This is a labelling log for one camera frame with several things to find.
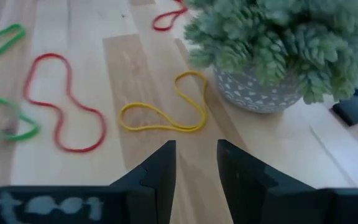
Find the wooden table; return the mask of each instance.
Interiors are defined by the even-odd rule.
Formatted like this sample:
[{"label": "wooden table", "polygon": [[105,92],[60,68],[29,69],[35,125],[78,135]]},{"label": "wooden table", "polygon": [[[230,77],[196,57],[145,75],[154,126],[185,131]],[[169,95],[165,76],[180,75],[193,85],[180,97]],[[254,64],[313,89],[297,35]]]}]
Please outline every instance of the wooden table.
[{"label": "wooden table", "polygon": [[[170,32],[150,28],[161,12],[177,9],[169,0],[0,0],[0,29],[18,22],[27,36],[0,56],[0,96],[18,103],[42,130],[29,141],[0,140],[0,185],[106,185],[127,173],[165,141],[177,140],[177,187],[172,223],[230,223],[216,163],[216,141],[228,139],[278,170],[313,187],[358,187],[358,126],[346,128],[325,105],[302,101],[281,114],[248,113],[218,94],[210,70],[206,94],[208,123],[201,131],[131,133],[117,124],[121,107],[132,101],[157,106],[178,122],[195,124],[199,114],[173,91],[174,77],[189,69],[181,16]],[[59,151],[52,141],[56,114],[22,100],[32,60],[55,52],[69,58],[73,91],[80,101],[103,112],[108,137],[88,154]],[[48,60],[37,69],[32,98],[61,106],[67,115],[62,139],[84,147],[99,136],[95,117],[70,103],[64,94],[65,70]],[[200,83],[186,78],[180,88],[201,103]],[[0,107],[0,125],[11,121]],[[163,124],[155,113],[134,109],[131,125]],[[18,132],[28,128],[14,122]]]}]

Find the yellow rubber band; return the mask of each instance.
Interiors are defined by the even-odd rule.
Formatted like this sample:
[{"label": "yellow rubber band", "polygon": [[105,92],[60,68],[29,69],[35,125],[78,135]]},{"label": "yellow rubber band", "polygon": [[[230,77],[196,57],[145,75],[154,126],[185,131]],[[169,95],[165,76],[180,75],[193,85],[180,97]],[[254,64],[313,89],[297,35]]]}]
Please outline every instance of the yellow rubber band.
[{"label": "yellow rubber band", "polygon": [[[203,80],[203,106],[201,107],[200,105],[198,105],[197,103],[195,103],[189,96],[186,96],[184,93],[182,93],[178,86],[177,86],[177,82],[179,81],[179,79],[187,76],[187,75],[195,75],[199,78],[201,78]],[[196,72],[196,71],[187,71],[187,72],[183,72],[182,74],[178,75],[175,78],[175,82],[174,82],[174,86],[173,89],[175,90],[175,92],[182,97],[184,100],[186,100],[189,104],[193,105],[198,112],[200,112],[201,114],[201,120],[198,122],[198,124],[194,125],[194,126],[185,126],[185,125],[181,125],[178,124],[176,122],[174,122],[168,115],[166,115],[163,111],[161,111],[160,109],[149,105],[147,103],[141,103],[141,102],[133,102],[133,103],[129,103],[127,105],[125,105],[122,109],[121,112],[119,114],[119,123],[120,125],[129,130],[129,131],[144,131],[144,130],[150,130],[150,129],[164,129],[164,130],[172,130],[172,131],[179,131],[182,133],[192,133],[195,132],[199,129],[201,129],[207,120],[207,113],[206,113],[206,103],[205,103],[205,89],[206,89],[206,85],[207,85],[208,79],[201,74],[200,72]],[[141,126],[141,127],[130,127],[128,125],[126,125],[124,123],[124,113],[126,110],[133,108],[133,107],[141,107],[141,108],[148,108],[150,110],[154,110],[155,112],[157,112],[158,114],[160,114],[161,116],[163,116],[172,126],[167,126],[167,125],[146,125],[146,126]]]}]

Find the gray speckled pot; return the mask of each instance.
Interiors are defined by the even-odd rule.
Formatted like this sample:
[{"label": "gray speckled pot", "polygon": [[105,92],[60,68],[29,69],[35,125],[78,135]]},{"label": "gray speckled pot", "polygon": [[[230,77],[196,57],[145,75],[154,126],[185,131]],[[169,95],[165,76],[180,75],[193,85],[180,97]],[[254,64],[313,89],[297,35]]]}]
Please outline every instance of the gray speckled pot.
[{"label": "gray speckled pot", "polygon": [[220,92],[235,105],[258,113],[274,113],[296,103],[301,95],[296,92],[292,76],[279,86],[261,86],[252,68],[243,73],[227,73],[214,67]]}]

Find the succulent plant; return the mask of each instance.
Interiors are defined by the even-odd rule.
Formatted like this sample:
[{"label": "succulent plant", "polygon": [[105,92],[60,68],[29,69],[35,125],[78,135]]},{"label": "succulent plant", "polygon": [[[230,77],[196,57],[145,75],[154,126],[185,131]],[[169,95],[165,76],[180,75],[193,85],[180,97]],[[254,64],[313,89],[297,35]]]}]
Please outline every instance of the succulent plant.
[{"label": "succulent plant", "polygon": [[262,84],[295,75],[305,103],[348,99],[358,88],[358,0],[188,0],[185,27],[197,68],[241,72]]}]

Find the green rubber band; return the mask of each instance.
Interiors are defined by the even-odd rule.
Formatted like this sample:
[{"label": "green rubber band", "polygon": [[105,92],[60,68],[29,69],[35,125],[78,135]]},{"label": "green rubber band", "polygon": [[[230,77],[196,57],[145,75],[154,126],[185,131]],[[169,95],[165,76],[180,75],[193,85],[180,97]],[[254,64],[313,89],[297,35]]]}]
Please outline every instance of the green rubber band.
[{"label": "green rubber band", "polygon": [[7,105],[8,107],[12,108],[14,112],[19,115],[20,120],[25,121],[32,126],[30,131],[18,135],[6,134],[4,131],[0,130],[0,135],[2,135],[4,139],[8,141],[21,141],[32,138],[39,132],[40,126],[34,120],[24,116],[14,103],[11,103],[4,98],[0,98],[0,104]]},{"label": "green rubber band", "polygon": [[3,30],[0,30],[1,36],[4,34],[8,34],[16,29],[18,30],[18,33],[12,39],[8,40],[5,44],[0,46],[0,54],[5,52],[12,44],[21,39],[25,35],[25,29],[20,24],[12,24]]}]

